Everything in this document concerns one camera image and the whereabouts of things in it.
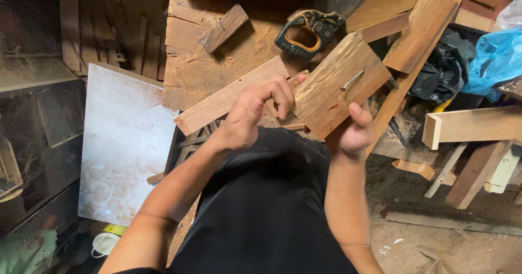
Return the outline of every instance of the floor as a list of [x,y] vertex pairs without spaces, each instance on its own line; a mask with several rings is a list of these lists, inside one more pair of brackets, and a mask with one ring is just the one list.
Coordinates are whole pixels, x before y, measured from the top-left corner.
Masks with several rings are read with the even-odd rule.
[[[415,198],[422,199],[418,190],[424,190],[420,175],[395,169],[394,159],[371,155],[367,165],[367,184],[369,206],[372,216],[372,248],[377,261],[385,273],[421,274],[434,263],[417,250],[423,246],[437,251],[456,273],[473,274],[519,274],[522,269],[522,237],[468,231],[468,240],[453,229],[412,225],[384,220],[378,213],[392,201],[400,203],[390,190],[401,187],[401,194],[411,194],[404,202],[415,205]],[[176,251],[194,220],[194,204],[181,222],[169,250],[170,264]],[[440,263],[428,272],[430,274],[449,273]]]

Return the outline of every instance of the black shirt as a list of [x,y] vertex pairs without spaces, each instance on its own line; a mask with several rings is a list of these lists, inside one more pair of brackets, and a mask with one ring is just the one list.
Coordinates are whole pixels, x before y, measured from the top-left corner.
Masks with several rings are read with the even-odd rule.
[[356,273],[326,221],[328,164],[324,144],[259,128],[205,186],[166,273]]

